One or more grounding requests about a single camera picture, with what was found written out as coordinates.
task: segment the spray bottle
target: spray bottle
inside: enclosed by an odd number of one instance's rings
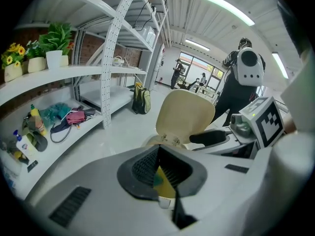
[[[39,115],[39,111],[37,108],[34,107],[33,104],[31,104],[31,116],[35,117],[35,127],[39,130],[40,134],[42,136],[47,134],[47,130],[44,126],[44,122],[42,118]]]
[[[37,149],[32,145],[31,141],[27,138],[27,136],[20,136],[17,130],[13,132],[13,135],[15,135],[17,139],[16,147],[29,159],[29,161],[33,161],[35,159]]]

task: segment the backpack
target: backpack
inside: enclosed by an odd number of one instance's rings
[[[151,109],[150,91],[142,86],[136,86],[133,93],[132,110],[136,114],[146,114]]]

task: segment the potted plant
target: potted plant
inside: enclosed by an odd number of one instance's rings
[[[24,58],[25,49],[20,44],[11,44],[1,55],[2,69],[4,69],[4,81],[8,82],[20,77],[22,73],[21,62]]]
[[[26,45],[26,56],[29,58],[28,71],[29,73],[38,72],[45,69],[45,52],[40,47],[39,42],[35,40],[34,42],[29,41]]]
[[[74,44],[71,42],[69,43],[69,45],[63,49],[63,55],[61,57],[61,63],[60,66],[67,66],[69,65],[69,57],[68,57],[68,53],[70,50],[73,50],[73,46]]]
[[[70,24],[51,23],[48,33],[39,36],[39,45],[46,52],[48,69],[60,67],[63,49],[70,43]]]

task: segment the pink bag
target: pink bag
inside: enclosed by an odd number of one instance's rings
[[[84,114],[84,111],[78,111],[78,112],[70,113],[65,118],[68,124],[71,125],[71,124],[81,123],[85,121],[85,114]]]

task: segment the person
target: person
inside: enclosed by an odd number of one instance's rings
[[[199,82],[199,85],[203,87],[203,85],[206,84],[206,74],[202,73],[202,78]]]
[[[241,50],[245,47],[252,47],[252,43],[249,39],[243,37],[239,43],[238,49]],[[237,54],[238,51],[231,52],[223,61],[223,65],[226,68],[230,69],[237,60]],[[265,71],[266,63],[262,56],[259,56],[261,58],[263,70]],[[229,126],[232,114],[237,114],[242,108],[246,107],[254,99],[256,90],[257,87],[243,86],[239,84],[239,82],[235,78],[232,68],[231,73],[227,77],[227,80],[224,84],[221,96],[216,104],[216,113],[213,117],[212,122],[223,115],[224,112],[229,109],[223,127]]]
[[[173,73],[173,76],[172,76],[172,79],[171,79],[171,89],[174,89],[176,81],[177,81],[178,77],[181,74],[181,70],[184,69],[180,59],[176,60],[176,62],[177,62],[177,67],[173,68],[174,69],[174,73]]]

